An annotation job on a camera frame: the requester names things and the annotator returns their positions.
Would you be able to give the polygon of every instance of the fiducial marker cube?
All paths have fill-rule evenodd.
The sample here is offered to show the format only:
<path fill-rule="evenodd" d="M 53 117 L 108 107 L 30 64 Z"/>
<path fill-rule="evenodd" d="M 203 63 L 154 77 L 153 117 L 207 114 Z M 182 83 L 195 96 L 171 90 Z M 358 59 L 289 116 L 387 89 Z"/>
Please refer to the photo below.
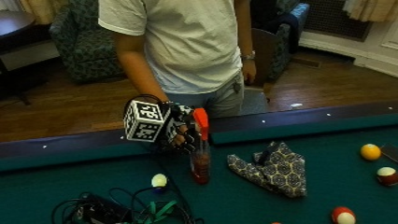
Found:
<path fill-rule="evenodd" d="M 124 115 L 124 128 L 127 140 L 154 142 L 163 124 L 159 106 L 147 102 L 131 101 Z"/>

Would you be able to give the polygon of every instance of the wristwatch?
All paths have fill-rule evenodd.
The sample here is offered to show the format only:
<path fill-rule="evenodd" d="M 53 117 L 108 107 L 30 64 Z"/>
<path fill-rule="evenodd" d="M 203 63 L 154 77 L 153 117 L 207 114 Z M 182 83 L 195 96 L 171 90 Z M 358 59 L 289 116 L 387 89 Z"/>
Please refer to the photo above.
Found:
<path fill-rule="evenodd" d="M 251 54 L 247 54 L 247 55 L 239 55 L 239 59 L 242 61 L 246 61 L 246 60 L 253 60 L 255 58 L 255 51 L 251 51 Z"/>

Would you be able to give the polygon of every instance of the billiard ball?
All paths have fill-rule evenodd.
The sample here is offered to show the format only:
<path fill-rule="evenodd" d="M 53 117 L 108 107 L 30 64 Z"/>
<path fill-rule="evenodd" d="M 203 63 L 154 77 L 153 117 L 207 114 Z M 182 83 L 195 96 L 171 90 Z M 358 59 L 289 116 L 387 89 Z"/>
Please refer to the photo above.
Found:
<path fill-rule="evenodd" d="M 398 184 L 398 174 L 396 171 L 390 167 L 383 167 L 376 171 L 376 179 L 384 186 L 391 186 Z"/>
<path fill-rule="evenodd" d="M 355 214 L 347 207 L 335 207 L 331 212 L 331 220 L 334 224 L 354 224 Z"/>
<path fill-rule="evenodd" d="M 162 174 L 155 174 L 151 177 L 151 187 L 153 188 L 162 188 L 166 185 L 166 177 Z"/>
<path fill-rule="evenodd" d="M 364 144 L 360 147 L 360 155 L 367 161 L 375 161 L 382 156 L 382 150 L 374 144 Z"/>

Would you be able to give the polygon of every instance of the red bottle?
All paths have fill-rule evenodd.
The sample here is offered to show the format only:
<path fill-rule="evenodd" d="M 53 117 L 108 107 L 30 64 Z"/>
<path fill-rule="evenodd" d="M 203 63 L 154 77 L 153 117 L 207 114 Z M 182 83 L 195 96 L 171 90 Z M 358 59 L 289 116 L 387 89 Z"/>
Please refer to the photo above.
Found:
<path fill-rule="evenodd" d="M 197 150 L 190 153 L 190 172 L 198 184 L 206 184 L 210 179 L 210 147 L 207 142 L 209 122 L 207 114 L 202 108 L 197 108 L 193 113 L 195 119 L 195 139 Z"/>
<path fill-rule="evenodd" d="M 210 148 L 207 141 L 199 141 L 201 147 L 190 154 L 190 171 L 198 184 L 206 184 L 210 179 Z"/>

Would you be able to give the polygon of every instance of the pool table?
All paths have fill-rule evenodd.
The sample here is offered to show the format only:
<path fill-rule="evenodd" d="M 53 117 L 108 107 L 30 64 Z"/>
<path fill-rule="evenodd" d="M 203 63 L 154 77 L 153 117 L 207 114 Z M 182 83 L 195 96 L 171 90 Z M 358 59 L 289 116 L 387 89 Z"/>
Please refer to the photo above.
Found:
<path fill-rule="evenodd" d="M 305 197 L 267 191 L 226 165 L 227 155 L 250 161 L 273 141 L 305 157 Z M 104 198 L 112 188 L 134 192 L 154 174 L 174 180 L 206 224 L 331 223 L 336 206 L 354 212 L 356 223 L 398 223 L 398 186 L 375 178 L 380 167 L 398 164 L 384 155 L 366 161 L 359 148 L 367 143 L 398 147 L 398 101 L 211 119 L 206 185 L 194 182 L 186 155 L 154 159 L 150 144 L 126 141 L 124 130 L 1 143 L 1 223 L 50 223 L 61 201 L 85 191 Z"/>

